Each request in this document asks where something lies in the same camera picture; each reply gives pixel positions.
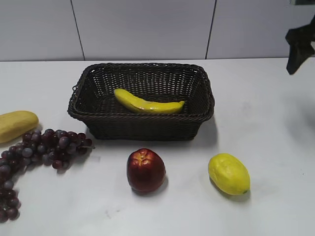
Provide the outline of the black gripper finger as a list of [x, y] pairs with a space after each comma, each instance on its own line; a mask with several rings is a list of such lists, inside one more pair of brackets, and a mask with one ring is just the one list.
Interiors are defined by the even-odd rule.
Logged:
[[300, 66], [315, 54], [312, 42], [315, 41], [315, 22], [302, 27], [289, 29], [285, 39], [289, 44], [289, 57], [286, 69], [289, 75], [293, 75]]

